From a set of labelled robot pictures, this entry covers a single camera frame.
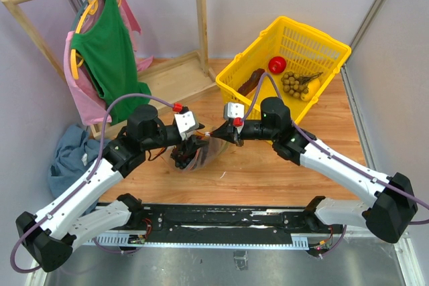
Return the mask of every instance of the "wooden frame base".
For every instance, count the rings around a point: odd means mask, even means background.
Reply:
[[[211,68],[208,76],[202,72],[202,62],[197,50],[189,52],[167,62],[160,63],[139,73],[139,81],[145,82],[152,95],[170,103],[187,104],[198,100],[202,94],[217,89],[215,74]],[[170,112],[171,108],[151,101],[158,109],[159,115]],[[114,137],[127,124],[123,121],[106,128],[105,137]],[[91,125],[91,134],[95,139],[101,137],[101,124]]]

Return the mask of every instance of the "red object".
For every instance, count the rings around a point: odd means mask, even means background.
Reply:
[[[183,109],[183,105],[181,105],[180,103],[174,103],[174,107],[173,107],[173,111],[174,112],[180,112]]]
[[[280,74],[286,68],[286,60],[281,56],[273,57],[269,60],[268,69],[273,74]]]
[[[241,120],[241,117],[236,117],[233,121],[233,125],[235,127],[240,127],[241,125],[243,125],[243,120]]]

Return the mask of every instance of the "yellow basket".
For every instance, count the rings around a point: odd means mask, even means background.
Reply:
[[[268,71],[268,62],[274,56],[286,59],[286,71],[301,75],[322,72],[319,77],[320,89],[309,102],[293,98],[282,90],[282,74],[272,74],[280,89],[284,103],[290,108],[292,118],[299,123],[311,106],[318,102],[319,96],[329,82],[340,72],[341,66],[350,56],[351,49],[329,35],[290,18],[278,17],[267,29],[261,31],[259,37],[216,77],[221,88],[222,98],[227,102],[240,102],[249,108],[253,97],[245,97],[237,92],[258,68]],[[266,97],[276,96],[268,78],[263,81],[261,92],[249,119],[260,119],[259,103]]]

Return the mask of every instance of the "gray fabric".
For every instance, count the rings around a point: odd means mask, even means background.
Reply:
[[[48,171],[48,185],[55,198],[66,191],[93,164],[99,154],[100,142],[88,139],[89,133],[71,125],[56,147],[55,160]],[[82,161],[87,154],[87,162]],[[95,208],[97,201],[85,212]]]

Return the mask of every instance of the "red object in bag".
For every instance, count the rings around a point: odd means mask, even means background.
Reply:
[[[273,74],[280,74],[286,68],[286,60],[281,56],[273,57],[269,60],[268,69]]]

